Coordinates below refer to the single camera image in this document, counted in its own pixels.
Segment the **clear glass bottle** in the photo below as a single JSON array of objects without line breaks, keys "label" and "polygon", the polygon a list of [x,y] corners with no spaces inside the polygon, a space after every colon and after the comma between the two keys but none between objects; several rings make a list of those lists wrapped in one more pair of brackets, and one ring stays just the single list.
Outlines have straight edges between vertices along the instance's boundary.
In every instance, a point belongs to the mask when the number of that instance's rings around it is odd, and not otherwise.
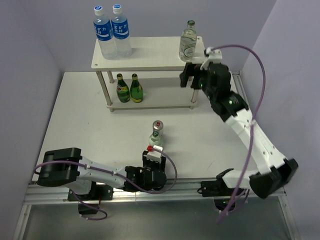
[{"label": "clear glass bottle", "polygon": [[197,32],[195,21],[188,20],[187,27],[183,30],[179,43],[179,58],[184,62],[189,62],[195,53],[197,43]]},{"label": "clear glass bottle", "polygon": [[154,130],[152,132],[152,134],[149,136],[148,142],[149,142],[150,146],[156,145],[156,146],[162,147],[163,146],[163,138],[160,135],[159,131]]}]

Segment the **green glass bottle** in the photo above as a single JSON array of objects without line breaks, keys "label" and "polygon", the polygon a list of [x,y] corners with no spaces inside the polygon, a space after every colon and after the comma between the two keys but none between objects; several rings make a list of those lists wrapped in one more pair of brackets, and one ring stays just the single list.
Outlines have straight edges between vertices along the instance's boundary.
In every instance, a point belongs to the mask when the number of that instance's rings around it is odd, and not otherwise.
[{"label": "green glass bottle", "polygon": [[116,93],[117,97],[122,103],[127,103],[130,101],[131,95],[128,85],[123,79],[123,75],[118,73],[117,77],[117,86],[116,86]]},{"label": "green glass bottle", "polygon": [[141,103],[144,99],[144,91],[138,80],[138,75],[136,73],[133,73],[131,78],[132,78],[132,82],[130,86],[131,99],[135,103]]}]

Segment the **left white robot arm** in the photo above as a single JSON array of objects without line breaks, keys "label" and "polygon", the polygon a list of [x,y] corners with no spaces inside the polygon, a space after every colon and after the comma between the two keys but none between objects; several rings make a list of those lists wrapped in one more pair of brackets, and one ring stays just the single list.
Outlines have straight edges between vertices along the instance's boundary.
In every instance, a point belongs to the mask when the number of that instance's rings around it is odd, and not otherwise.
[{"label": "left white robot arm", "polygon": [[86,200],[96,197],[96,183],[104,183],[125,192],[159,191],[166,182],[166,157],[142,153],[142,166],[109,167],[81,156],[76,147],[47,151],[40,166],[37,184],[64,186]]}]

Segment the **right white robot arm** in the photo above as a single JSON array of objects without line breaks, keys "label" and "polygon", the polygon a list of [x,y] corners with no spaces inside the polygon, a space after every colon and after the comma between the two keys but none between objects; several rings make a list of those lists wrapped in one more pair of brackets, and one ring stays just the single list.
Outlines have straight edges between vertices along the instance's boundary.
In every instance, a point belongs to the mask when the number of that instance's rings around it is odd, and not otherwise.
[{"label": "right white robot arm", "polygon": [[231,73],[222,63],[210,63],[207,69],[187,62],[179,75],[180,86],[185,88],[190,77],[191,88],[202,90],[211,108],[239,136],[250,150],[256,171],[229,168],[216,177],[216,189],[222,195],[233,189],[250,189],[259,198],[269,195],[289,183],[299,165],[294,158],[286,158],[253,120],[253,113],[241,95],[231,89]]}]

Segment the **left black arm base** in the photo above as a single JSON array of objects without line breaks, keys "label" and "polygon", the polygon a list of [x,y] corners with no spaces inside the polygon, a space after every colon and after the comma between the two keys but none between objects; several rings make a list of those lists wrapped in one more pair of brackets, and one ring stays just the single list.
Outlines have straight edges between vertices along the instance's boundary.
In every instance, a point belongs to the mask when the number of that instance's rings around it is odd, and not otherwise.
[{"label": "left black arm base", "polygon": [[85,195],[77,195],[82,201],[110,201],[113,198],[113,188],[108,185],[97,185],[95,190]]}]

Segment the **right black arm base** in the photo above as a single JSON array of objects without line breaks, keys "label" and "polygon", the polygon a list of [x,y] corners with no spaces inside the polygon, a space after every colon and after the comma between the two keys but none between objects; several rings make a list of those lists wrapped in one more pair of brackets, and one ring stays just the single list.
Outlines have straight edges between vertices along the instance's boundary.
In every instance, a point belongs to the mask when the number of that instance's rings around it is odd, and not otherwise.
[{"label": "right black arm base", "polygon": [[222,179],[201,181],[197,193],[202,197],[231,197],[234,188],[229,188]]}]

